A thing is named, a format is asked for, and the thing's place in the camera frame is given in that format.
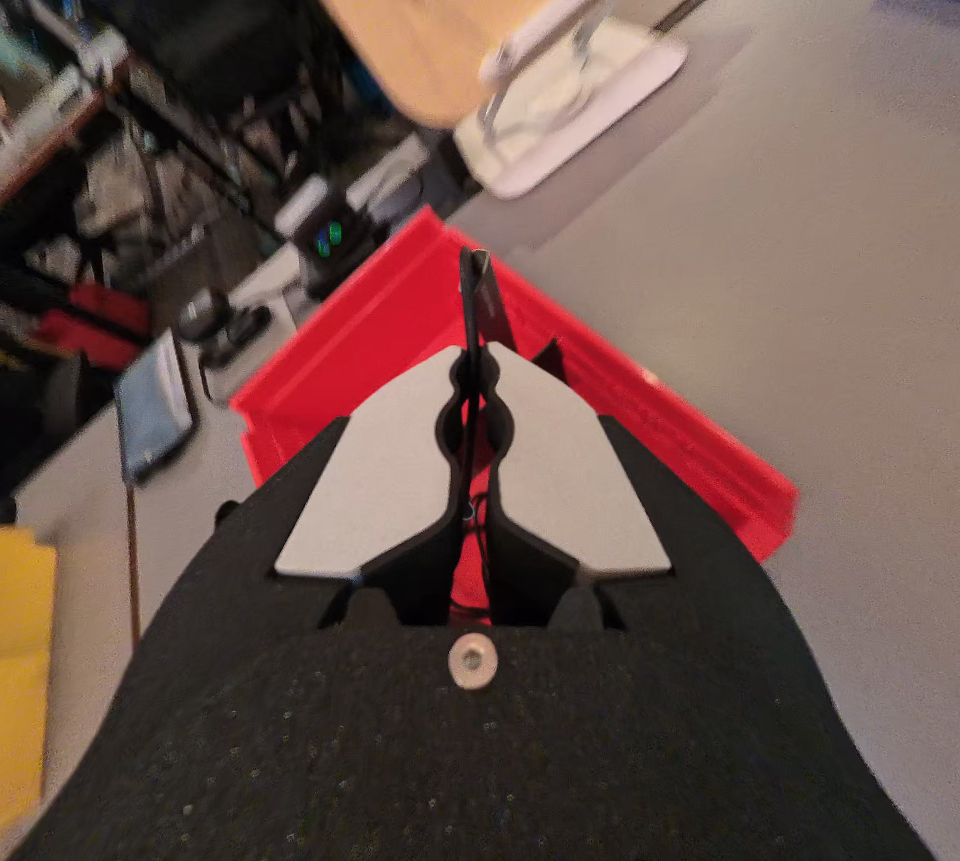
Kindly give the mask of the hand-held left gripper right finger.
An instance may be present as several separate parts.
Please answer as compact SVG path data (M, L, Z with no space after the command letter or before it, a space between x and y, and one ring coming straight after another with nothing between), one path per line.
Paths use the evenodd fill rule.
M600 416L499 341L487 344L487 446L494 625L546 626L572 589L671 572Z

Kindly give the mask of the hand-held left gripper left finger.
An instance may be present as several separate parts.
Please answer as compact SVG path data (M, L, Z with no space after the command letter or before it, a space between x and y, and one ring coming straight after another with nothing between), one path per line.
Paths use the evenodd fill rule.
M450 616L461 557L461 348L395 376L348 417L274 572L378 589L408 626Z

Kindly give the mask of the red plastic bin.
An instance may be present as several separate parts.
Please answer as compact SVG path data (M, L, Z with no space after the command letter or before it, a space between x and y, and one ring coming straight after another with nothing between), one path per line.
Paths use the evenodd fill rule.
M257 490L215 529L204 557L232 545L250 567L228 589L267 608L280 638L339 623L345 581L283 578L273 568L306 506L311 481L348 416L381 382L464 340L459 255L466 238L422 209L361 267L231 399ZM801 636L761 561L788 537L797 489L785 476L635 365L508 267L495 269L522 354L556 338L572 389L616 420L615 447L656 527L679 543L693 586L621 582L602 591L611 630L741 639L754 653Z

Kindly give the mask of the grey hub with black cable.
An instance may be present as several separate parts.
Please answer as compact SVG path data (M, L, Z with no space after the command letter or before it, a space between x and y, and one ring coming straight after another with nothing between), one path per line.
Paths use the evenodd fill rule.
M465 348L459 515L460 553L450 593L451 615L459 622L492 627L496 601L489 591L487 504L496 479L498 450L506 446L507 410L498 392L498 353L517 351L492 255L463 247L459 256Z

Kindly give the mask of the grey pouch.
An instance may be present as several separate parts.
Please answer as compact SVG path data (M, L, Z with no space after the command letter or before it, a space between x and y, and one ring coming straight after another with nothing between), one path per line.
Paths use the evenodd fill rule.
M141 484L192 438L196 408L179 340L167 329L114 384L124 483Z

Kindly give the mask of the black device with green lights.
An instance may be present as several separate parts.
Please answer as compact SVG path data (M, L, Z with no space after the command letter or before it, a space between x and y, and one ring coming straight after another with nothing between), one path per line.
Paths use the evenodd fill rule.
M312 225L301 251L301 276L306 296L327 299L375 251L375 225L366 212L347 206Z

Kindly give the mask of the red plastic object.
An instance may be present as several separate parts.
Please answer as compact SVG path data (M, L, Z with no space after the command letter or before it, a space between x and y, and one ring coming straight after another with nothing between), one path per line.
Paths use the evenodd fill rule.
M122 374L153 337L148 301L93 281L68 289L70 311L39 317L30 339L68 353L82 353L93 367Z

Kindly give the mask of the yellow plastic bin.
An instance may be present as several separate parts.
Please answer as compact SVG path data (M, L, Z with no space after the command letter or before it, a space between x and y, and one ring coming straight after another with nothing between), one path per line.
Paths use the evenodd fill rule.
M58 554L1 527L1 827L42 796Z

